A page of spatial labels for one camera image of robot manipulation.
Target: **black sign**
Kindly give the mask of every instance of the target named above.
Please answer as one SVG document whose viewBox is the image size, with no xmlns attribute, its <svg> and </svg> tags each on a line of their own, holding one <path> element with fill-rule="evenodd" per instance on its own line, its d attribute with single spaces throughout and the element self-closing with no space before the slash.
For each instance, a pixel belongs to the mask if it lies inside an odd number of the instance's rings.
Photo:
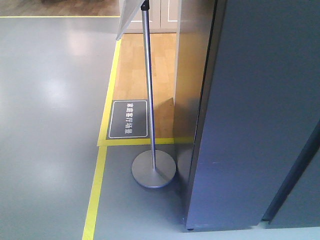
<svg viewBox="0 0 320 240">
<path fill-rule="evenodd" d="M 113 101 L 109 139 L 148 137 L 147 100 Z"/>
</svg>

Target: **yellow tape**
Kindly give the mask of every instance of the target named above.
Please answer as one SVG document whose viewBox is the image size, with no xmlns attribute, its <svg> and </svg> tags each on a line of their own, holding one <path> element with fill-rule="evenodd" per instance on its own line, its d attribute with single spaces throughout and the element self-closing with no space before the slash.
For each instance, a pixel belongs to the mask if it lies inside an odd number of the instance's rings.
<svg viewBox="0 0 320 240">
<path fill-rule="evenodd" d="M 150 138 L 98 140 L 98 146 L 149 145 L 150 143 L 151 143 Z M 175 141 L 172 137 L 155 139 L 155 144 L 174 144 L 174 143 Z"/>
<path fill-rule="evenodd" d="M 0 16 L 0 19 L 120 18 L 120 16 Z"/>
<path fill-rule="evenodd" d="M 100 146 L 95 166 L 88 210 L 85 218 L 82 240 L 94 239 L 101 186 L 104 178 L 106 157 L 107 146 Z"/>
<path fill-rule="evenodd" d="M 118 67 L 119 55 L 120 55 L 120 46 L 121 46 L 121 40 L 117 41 L 116 45 L 115 45 L 111 74 L 110 74 L 110 79 L 109 79 L 109 86 L 108 86 L 108 90 L 106 92 L 106 98 L 105 98 L 105 104 L 104 104 L 104 110 L 103 110 L 103 115 L 102 115 L 102 121 L 101 121 L 101 127 L 100 127 L 98 141 L 105 140 L 107 137 L 112 99 L 114 96 L 114 89 L 115 89 L 115 84 L 116 84 L 117 67 Z"/>
</svg>

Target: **gray floor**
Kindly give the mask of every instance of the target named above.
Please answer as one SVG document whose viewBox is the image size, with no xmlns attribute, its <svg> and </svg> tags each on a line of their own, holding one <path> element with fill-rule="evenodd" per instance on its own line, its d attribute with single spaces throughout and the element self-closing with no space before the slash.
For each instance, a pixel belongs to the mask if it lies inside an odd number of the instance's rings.
<svg viewBox="0 0 320 240">
<path fill-rule="evenodd" d="M 79 240 L 118 18 L 0 19 L 0 239 Z"/>
<path fill-rule="evenodd" d="M 179 186 L 148 189 L 131 174 L 135 157 L 145 146 L 109 146 L 103 176 L 95 240 L 318 240 L 320 227 L 188 232 L 182 222 Z M 171 155 L 173 145 L 157 149 Z"/>
</svg>

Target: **round base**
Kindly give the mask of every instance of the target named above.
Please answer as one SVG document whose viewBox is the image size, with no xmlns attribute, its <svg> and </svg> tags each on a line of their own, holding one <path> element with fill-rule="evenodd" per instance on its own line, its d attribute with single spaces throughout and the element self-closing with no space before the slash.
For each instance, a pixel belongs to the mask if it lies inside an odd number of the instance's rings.
<svg viewBox="0 0 320 240">
<path fill-rule="evenodd" d="M 151 150 L 139 154 L 132 163 L 132 175 L 138 184 L 157 189 L 169 184 L 176 173 L 176 163 L 166 152 L 155 150 L 156 169 L 152 168 Z"/>
</svg>

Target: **metal pole stand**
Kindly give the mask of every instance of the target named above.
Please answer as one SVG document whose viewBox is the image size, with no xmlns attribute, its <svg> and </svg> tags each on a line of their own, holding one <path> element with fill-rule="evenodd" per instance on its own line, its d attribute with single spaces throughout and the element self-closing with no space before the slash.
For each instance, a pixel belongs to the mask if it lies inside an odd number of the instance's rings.
<svg viewBox="0 0 320 240">
<path fill-rule="evenodd" d="M 148 90 L 148 118 L 151 150 L 144 151 L 134 159 L 131 171 L 134 179 L 140 185 L 146 188 L 157 189 L 169 184 L 174 178 L 176 173 L 176 163 L 168 153 L 156 150 L 148 0 L 145 0 L 141 5 L 141 11 Z"/>
</svg>

